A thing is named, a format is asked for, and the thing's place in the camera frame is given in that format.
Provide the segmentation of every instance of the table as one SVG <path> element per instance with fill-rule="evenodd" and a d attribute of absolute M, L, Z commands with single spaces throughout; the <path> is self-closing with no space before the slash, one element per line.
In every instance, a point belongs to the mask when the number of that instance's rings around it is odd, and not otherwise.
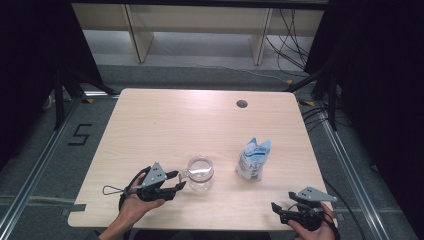
<path fill-rule="evenodd" d="M 247 107 L 238 107 L 239 100 Z M 234 171 L 252 137 L 272 142 L 260 182 L 247 182 Z M 165 172 L 181 170 L 197 154 L 214 163 L 212 189 L 198 193 L 186 185 L 135 228 L 287 230 L 271 202 L 289 208 L 294 201 L 288 192 L 306 186 L 326 192 L 292 93 L 125 89 L 75 201 L 86 204 L 85 211 L 71 212 L 68 223 L 107 227 L 118 214 L 119 194 L 103 195 L 103 186 L 123 188 L 155 161 Z M 177 182 L 170 179 L 163 187 Z"/>

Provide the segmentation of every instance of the plastic bag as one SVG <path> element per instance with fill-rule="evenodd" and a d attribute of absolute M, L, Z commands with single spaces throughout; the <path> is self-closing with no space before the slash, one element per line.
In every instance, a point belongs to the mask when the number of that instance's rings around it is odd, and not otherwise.
<path fill-rule="evenodd" d="M 240 153 L 236 171 L 241 178 L 260 181 L 262 169 L 271 151 L 271 140 L 268 139 L 258 145 L 256 138 L 252 138 Z"/>

